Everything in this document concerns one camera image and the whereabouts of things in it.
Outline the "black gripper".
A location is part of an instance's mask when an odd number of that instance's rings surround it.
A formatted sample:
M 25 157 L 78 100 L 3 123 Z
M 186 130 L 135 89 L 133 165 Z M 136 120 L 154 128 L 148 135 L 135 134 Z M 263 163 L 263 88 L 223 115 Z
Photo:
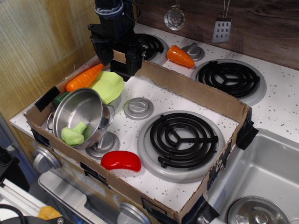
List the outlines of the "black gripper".
M 142 40 L 134 32 L 133 8 L 96 8 L 99 23 L 88 25 L 93 48 L 100 62 L 107 66 L 114 58 L 114 51 L 125 54 L 129 76 L 142 67 Z

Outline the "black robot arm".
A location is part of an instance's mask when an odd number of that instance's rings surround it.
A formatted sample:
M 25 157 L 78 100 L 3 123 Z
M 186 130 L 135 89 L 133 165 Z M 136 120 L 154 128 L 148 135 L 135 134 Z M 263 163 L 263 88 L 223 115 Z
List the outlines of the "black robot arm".
M 141 10 L 133 0 L 96 0 L 94 11 L 99 24 L 90 24 L 93 48 L 100 62 L 107 66 L 114 60 L 114 51 L 125 55 L 124 72 L 129 77 L 142 67 L 143 40 L 134 32 Z

